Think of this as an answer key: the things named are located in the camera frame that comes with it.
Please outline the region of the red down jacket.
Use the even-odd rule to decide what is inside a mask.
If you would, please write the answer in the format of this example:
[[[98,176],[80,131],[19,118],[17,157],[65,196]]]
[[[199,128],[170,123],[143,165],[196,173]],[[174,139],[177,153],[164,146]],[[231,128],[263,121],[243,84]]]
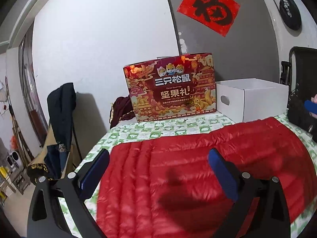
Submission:
[[[278,177],[291,220],[316,197],[307,148],[271,117],[115,146],[100,182],[98,226],[107,237],[211,237],[233,204],[207,161],[212,148],[254,178]]]

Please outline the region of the dark clothes on chair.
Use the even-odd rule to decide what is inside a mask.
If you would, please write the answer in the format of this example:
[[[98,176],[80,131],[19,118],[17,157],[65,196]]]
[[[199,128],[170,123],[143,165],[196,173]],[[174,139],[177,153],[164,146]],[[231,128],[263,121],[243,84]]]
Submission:
[[[58,145],[69,149],[72,140],[73,111],[76,108],[74,84],[65,83],[52,91],[47,97],[47,105],[55,140]],[[55,146],[47,148],[45,164],[40,163],[35,167],[27,167],[27,175],[32,184],[36,185],[41,176],[48,180],[61,178],[59,155]]]

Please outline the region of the black mesh office chair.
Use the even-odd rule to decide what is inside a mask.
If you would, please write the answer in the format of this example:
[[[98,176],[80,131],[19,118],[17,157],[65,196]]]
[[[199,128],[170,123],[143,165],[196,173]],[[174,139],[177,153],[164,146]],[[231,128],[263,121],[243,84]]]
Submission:
[[[316,49],[292,47],[288,60],[282,61],[280,83],[288,86],[288,101],[297,97],[301,102],[316,95]]]

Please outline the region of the white storage box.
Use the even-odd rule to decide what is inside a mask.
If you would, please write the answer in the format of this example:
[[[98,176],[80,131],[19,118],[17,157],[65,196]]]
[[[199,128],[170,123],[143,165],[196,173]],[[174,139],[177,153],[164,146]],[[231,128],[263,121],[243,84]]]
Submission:
[[[235,123],[275,117],[286,112],[289,88],[261,79],[216,83],[217,111]]]

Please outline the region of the white speaker device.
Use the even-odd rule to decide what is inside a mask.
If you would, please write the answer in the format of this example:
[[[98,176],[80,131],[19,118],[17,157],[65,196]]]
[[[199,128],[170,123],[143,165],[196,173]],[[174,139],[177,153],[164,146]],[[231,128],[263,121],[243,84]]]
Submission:
[[[23,163],[17,151],[8,153],[7,162],[11,168],[21,169],[23,167]]]

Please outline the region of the black racket bag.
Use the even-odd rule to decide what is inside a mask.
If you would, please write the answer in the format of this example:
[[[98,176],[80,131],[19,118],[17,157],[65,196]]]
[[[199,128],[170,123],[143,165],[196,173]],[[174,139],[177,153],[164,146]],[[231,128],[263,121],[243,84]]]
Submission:
[[[273,0],[284,24],[293,31],[301,29],[301,15],[294,0],[279,0],[279,5]]]

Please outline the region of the dark red cloth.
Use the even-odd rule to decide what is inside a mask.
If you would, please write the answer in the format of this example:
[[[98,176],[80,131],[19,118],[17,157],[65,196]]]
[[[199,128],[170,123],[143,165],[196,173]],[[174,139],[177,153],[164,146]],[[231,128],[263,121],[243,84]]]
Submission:
[[[118,125],[123,120],[135,118],[135,113],[130,96],[118,97],[111,105],[110,110],[110,129]]]

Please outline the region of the red nut gift box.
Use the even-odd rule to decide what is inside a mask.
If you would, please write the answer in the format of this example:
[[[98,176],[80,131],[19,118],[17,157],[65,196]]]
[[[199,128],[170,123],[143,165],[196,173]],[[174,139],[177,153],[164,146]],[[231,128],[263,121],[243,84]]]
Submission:
[[[216,111],[211,53],[159,58],[124,66],[123,71],[138,122]]]

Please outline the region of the red paper wall decoration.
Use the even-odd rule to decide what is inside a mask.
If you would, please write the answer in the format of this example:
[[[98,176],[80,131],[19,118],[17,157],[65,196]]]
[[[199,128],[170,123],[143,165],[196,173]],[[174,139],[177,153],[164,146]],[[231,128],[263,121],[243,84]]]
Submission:
[[[238,15],[234,0],[182,0],[177,11],[226,36]]]

